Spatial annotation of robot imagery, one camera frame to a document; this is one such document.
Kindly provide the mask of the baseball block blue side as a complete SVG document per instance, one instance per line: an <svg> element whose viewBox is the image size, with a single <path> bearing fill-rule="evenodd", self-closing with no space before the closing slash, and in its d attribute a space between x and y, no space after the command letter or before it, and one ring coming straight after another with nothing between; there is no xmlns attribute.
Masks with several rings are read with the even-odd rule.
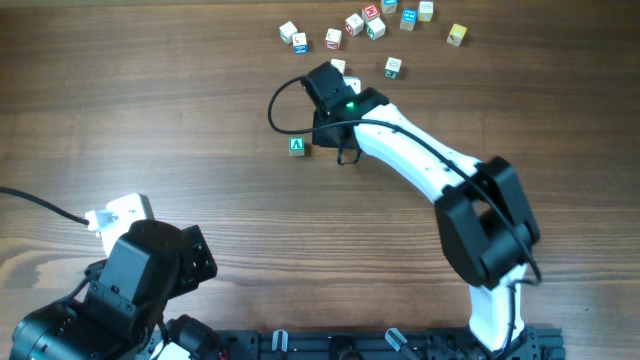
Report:
<svg viewBox="0 0 640 360"><path fill-rule="evenodd" d="M305 33L295 33L292 36L293 51L296 55L307 54L309 52L308 42Z"/></svg>

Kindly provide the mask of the blue H letter block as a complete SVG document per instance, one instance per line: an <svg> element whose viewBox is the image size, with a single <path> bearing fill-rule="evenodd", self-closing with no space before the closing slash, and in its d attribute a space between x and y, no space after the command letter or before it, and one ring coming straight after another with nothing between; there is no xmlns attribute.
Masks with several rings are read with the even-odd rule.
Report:
<svg viewBox="0 0 640 360"><path fill-rule="evenodd" d="M416 9L404 8L402 11L400 28L406 31L413 31L418 18Z"/></svg>

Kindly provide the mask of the yellow letter block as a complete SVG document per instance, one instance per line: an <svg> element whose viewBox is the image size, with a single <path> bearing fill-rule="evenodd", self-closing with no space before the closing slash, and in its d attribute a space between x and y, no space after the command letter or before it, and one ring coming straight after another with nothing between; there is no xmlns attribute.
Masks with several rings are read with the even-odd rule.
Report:
<svg viewBox="0 0 640 360"><path fill-rule="evenodd" d="M447 42L454 46L460 46L466 35L466 32L467 32L467 28L465 26L454 23L447 36Z"/></svg>

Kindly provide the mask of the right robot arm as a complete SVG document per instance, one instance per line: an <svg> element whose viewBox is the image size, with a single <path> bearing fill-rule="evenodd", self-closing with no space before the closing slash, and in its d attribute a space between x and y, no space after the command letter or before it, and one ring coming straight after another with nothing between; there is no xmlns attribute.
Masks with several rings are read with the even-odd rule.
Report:
<svg viewBox="0 0 640 360"><path fill-rule="evenodd" d="M501 157L482 162L443 145L328 62L300 82L315 106L315 142L384 162L432 202L442 251L470 287L470 330L487 350L505 354L523 330L519 290L536 267L540 238L515 169Z"/></svg>

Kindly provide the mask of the white block far left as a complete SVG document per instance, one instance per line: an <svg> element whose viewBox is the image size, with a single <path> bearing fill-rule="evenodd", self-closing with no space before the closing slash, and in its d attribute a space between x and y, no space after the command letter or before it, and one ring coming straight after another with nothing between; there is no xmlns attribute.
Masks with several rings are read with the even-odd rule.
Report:
<svg viewBox="0 0 640 360"><path fill-rule="evenodd" d="M298 33L297 27L288 21L279 27L279 34L285 44L291 44L293 36Z"/></svg>

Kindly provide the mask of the green V letter block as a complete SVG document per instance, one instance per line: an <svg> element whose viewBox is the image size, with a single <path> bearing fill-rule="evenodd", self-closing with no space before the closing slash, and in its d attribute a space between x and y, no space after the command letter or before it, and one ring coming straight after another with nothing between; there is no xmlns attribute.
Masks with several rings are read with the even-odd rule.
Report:
<svg viewBox="0 0 640 360"><path fill-rule="evenodd" d="M292 136L289 138L289 154L291 156L304 156L305 139L302 136Z"/></svg>

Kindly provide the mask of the white block teal side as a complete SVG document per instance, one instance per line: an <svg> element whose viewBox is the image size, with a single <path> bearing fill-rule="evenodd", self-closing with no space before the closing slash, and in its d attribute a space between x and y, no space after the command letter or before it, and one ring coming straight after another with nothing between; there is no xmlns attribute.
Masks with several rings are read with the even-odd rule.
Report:
<svg viewBox="0 0 640 360"><path fill-rule="evenodd" d="M402 60L398 58L389 57L387 59L384 76L390 79L398 79L402 66Z"/></svg>

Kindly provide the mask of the white block green bottom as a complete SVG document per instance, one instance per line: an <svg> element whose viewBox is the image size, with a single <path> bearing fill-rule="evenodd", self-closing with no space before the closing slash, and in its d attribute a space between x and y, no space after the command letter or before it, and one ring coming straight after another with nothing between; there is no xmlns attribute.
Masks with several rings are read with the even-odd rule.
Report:
<svg viewBox="0 0 640 360"><path fill-rule="evenodd" d="M330 64L336 68L342 75L345 74L346 70L346 62L344 60L339 59L331 59Z"/></svg>

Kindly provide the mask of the red W letter block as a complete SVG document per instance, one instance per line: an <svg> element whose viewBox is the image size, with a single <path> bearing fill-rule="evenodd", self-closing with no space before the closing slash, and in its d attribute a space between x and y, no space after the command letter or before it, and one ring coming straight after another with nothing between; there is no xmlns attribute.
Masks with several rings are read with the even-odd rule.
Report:
<svg viewBox="0 0 640 360"><path fill-rule="evenodd" d="M380 10L375 4L366 5L362 8L362 19L365 24L380 17Z"/></svg>

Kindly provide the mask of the number 3 yellow block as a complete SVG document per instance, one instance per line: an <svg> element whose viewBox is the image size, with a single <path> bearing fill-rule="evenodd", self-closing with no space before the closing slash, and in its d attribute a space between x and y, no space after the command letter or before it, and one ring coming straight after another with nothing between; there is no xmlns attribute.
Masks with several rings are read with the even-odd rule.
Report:
<svg viewBox="0 0 640 360"><path fill-rule="evenodd" d="M418 20L420 22L430 22L434 16L434 2L421 1L418 7Z"/></svg>

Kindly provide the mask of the apple block red side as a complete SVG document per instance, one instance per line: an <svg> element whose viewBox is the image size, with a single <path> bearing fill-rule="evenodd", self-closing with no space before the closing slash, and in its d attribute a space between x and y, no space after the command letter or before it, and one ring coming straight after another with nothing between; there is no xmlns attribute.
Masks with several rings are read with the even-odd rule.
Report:
<svg viewBox="0 0 640 360"><path fill-rule="evenodd" d="M329 28L325 36L325 46L328 49L338 50L340 48L341 39L342 39L341 30Z"/></svg>

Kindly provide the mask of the number 6 green block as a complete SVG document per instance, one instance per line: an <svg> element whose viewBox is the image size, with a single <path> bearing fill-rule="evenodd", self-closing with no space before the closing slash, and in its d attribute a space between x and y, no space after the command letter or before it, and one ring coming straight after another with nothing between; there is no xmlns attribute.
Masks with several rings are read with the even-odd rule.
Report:
<svg viewBox="0 0 640 360"><path fill-rule="evenodd" d="M367 34L372 40L377 40L386 32L386 25L380 18L375 18L367 23Z"/></svg>

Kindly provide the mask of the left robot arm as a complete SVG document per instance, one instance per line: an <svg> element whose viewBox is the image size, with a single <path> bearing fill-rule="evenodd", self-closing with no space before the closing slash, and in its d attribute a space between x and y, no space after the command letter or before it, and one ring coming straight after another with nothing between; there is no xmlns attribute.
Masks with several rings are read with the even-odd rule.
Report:
<svg viewBox="0 0 640 360"><path fill-rule="evenodd" d="M74 292L16 326L12 359L221 359L219 335L187 315L165 320L169 300L217 274L198 226L138 220Z"/></svg>

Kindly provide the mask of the blue L letter block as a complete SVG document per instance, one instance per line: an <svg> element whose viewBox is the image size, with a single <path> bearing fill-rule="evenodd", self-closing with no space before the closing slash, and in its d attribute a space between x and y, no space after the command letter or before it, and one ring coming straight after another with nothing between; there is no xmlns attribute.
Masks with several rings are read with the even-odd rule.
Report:
<svg viewBox="0 0 640 360"><path fill-rule="evenodd" d="M398 6L398 0L381 0L381 12L384 14L395 13Z"/></svg>

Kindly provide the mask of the number 4 red block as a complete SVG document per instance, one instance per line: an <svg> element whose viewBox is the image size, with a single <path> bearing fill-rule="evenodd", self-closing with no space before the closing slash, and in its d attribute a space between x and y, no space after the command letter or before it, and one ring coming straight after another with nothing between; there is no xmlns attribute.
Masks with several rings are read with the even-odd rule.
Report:
<svg viewBox="0 0 640 360"><path fill-rule="evenodd" d="M345 29L350 36L355 37L364 29L364 21L354 13L345 19Z"/></svg>

